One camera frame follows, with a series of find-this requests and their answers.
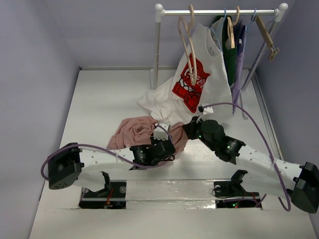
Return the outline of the pink t shirt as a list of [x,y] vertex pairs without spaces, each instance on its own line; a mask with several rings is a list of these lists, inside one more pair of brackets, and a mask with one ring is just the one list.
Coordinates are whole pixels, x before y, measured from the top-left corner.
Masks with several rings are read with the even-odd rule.
[[[163,126],[164,122],[155,120],[151,116],[122,120],[114,135],[111,136],[107,149],[120,150],[137,145],[151,144],[151,135],[156,124]],[[183,152],[188,141],[182,126],[183,123],[178,122],[166,128],[172,138],[175,154]]]

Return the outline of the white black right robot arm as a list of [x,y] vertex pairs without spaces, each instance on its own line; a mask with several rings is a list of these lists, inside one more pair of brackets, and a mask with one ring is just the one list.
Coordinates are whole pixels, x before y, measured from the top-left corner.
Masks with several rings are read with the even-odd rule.
[[199,139],[217,158],[237,166],[229,189],[234,195],[245,191],[261,192],[279,198],[289,197],[300,210],[315,214],[319,208],[319,169],[273,159],[244,142],[227,136],[215,120],[193,117],[182,127],[188,139]]

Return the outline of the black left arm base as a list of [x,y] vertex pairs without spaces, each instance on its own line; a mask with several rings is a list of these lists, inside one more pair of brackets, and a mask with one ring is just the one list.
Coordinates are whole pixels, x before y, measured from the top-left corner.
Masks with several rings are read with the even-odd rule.
[[81,209],[125,209],[126,208],[126,180],[111,180],[106,172],[102,172],[104,187],[96,192],[83,189],[79,200]]

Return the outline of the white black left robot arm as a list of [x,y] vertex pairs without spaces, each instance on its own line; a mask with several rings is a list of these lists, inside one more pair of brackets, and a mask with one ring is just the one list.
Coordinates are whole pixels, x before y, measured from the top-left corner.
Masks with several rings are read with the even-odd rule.
[[104,197],[111,189],[111,173],[154,169],[175,159],[170,137],[150,144],[109,150],[95,145],[69,143],[45,162],[49,188],[59,190],[76,185]]

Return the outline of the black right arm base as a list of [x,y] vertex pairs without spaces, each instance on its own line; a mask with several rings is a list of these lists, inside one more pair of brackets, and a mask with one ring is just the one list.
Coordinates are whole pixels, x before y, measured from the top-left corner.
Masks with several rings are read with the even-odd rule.
[[238,209],[259,207],[260,195],[257,192],[248,192],[242,187],[246,170],[237,170],[230,180],[214,182],[212,195],[215,197],[217,209]]

